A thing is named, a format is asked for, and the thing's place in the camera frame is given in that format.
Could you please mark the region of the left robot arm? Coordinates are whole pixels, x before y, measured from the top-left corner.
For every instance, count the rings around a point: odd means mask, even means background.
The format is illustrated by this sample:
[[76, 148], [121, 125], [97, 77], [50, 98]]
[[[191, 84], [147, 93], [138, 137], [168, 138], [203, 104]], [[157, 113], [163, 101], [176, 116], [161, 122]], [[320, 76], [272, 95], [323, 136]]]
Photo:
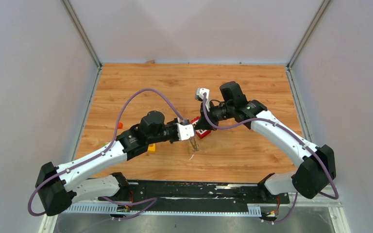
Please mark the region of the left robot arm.
[[146, 153], [153, 143], [186, 141], [195, 135], [187, 119], [175, 118], [168, 123], [164, 120], [161, 112], [150, 111], [138, 124], [115, 136], [104, 147], [68, 163], [42, 165], [33, 195], [39, 196], [43, 213], [55, 216], [76, 202], [95, 197], [125, 200], [129, 196], [128, 185], [113, 175], [104, 178], [93, 178], [93, 175]]

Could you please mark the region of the grey metal keyring disc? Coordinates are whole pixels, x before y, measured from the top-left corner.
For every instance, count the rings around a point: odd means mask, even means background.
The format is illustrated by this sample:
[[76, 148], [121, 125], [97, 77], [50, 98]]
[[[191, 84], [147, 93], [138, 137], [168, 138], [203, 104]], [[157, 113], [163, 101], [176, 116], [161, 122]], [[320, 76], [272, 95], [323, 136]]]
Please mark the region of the grey metal keyring disc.
[[190, 144], [192, 146], [192, 151], [193, 152], [198, 152], [199, 151], [199, 145], [198, 145], [198, 143], [196, 141], [196, 137], [195, 136], [191, 136], [189, 138], [189, 142], [190, 142]]

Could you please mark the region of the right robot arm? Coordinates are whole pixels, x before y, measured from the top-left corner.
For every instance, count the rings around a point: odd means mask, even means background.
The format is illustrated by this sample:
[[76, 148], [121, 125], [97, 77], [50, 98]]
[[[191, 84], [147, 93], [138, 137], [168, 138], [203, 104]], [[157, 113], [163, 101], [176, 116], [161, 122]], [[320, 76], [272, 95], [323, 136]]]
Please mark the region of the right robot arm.
[[333, 200], [339, 198], [335, 186], [334, 151], [328, 145], [317, 146], [283, 124], [257, 100], [247, 100], [235, 81], [220, 86], [223, 100], [214, 105], [207, 88], [198, 88], [195, 99], [201, 102], [197, 130], [228, 130], [244, 125], [278, 147], [296, 166], [296, 171], [272, 173], [259, 184], [258, 196], [271, 202], [277, 195], [297, 192], [307, 199], [318, 194]]

